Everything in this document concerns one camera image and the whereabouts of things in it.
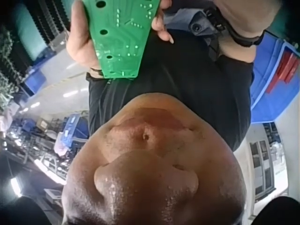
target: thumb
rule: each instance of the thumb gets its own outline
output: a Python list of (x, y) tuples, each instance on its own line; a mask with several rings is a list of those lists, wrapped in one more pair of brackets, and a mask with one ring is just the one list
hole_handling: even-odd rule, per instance
[(71, 29), (68, 43), (72, 49), (83, 47), (90, 37), (88, 20), (81, 0), (75, 0), (72, 5)]

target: white cloth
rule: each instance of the white cloth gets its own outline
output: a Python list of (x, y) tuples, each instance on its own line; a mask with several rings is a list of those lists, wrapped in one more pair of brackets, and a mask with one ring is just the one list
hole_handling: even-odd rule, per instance
[(67, 146), (65, 146), (65, 144), (61, 141), (62, 136), (63, 136), (63, 133), (59, 132), (57, 135), (55, 145), (54, 145), (54, 151), (59, 156), (64, 156), (67, 153), (67, 151), (69, 150), (69, 148)]
[(10, 102), (4, 112), (0, 115), (0, 131), (1, 132), (6, 132), (12, 122), (13, 122), (13, 117), (19, 110), (20, 106), (15, 103), (15, 102)]

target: fluorescent light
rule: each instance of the fluorescent light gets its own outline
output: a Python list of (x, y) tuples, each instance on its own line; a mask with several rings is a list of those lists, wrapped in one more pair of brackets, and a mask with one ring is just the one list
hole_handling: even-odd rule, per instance
[(89, 88), (82, 88), (82, 89), (80, 89), (81, 92), (88, 91), (88, 90), (89, 90)]
[(74, 90), (74, 91), (71, 91), (71, 92), (68, 92), (68, 93), (64, 94), (63, 97), (68, 98), (68, 97), (71, 97), (72, 95), (75, 95), (77, 93), (78, 93), (78, 91)]
[(22, 146), (22, 144), (21, 144), (21, 142), (20, 142), (19, 140), (15, 140), (15, 143), (16, 143), (19, 147)]
[(36, 107), (38, 107), (40, 105), (40, 103), (39, 102), (36, 102), (35, 104), (32, 104), (31, 106), (30, 106), (30, 108), (36, 108)]
[(76, 66), (77, 65), (77, 62), (74, 62), (74, 63), (72, 63), (71, 65), (69, 65), (68, 67), (67, 67), (67, 69), (71, 69), (72, 67), (74, 67), (74, 66)]
[(20, 189), (20, 186), (19, 186), (19, 183), (18, 183), (17, 179), (16, 178), (11, 179), (10, 184), (13, 187), (15, 195), (18, 196), (18, 197), (21, 197), (22, 196), (21, 189)]
[(66, 185), (66, 181), (62, 178), (60, 178), (58, 175), (53, 173), (52, 171), (48, 170), (47, 167), (38, 159), (34, 160), (35, 165), (43, 171), (48, 177), (50, 177), (54, 182), (62, 185)]

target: ceiling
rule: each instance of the ceiling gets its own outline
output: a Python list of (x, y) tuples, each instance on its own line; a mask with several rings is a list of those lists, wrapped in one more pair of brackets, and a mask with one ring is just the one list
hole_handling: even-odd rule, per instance
[[(89, 84), (85, 80), (87, 70), (73, 61), (66, 50), (51, 58), (41, 68), (47, 81), (42, 90), (29, 99), (25, 106), (29, 109), (26, 114), (43, 118), (63, 118), (71, 113), (88, 110)], [(74, 92), (74, 95), (63, 97), (70, 92)], [(30, 107), (37, 102), (40, 103), (38, 107)]]

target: nose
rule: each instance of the nose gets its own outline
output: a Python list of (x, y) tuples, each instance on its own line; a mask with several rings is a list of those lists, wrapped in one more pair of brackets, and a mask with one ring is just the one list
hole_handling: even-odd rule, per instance
[(197, 175), (178, 168), (150, 152), (131, 151), (98, 168), (95, 185), (111, 219), (171, 218), (198, 189)]

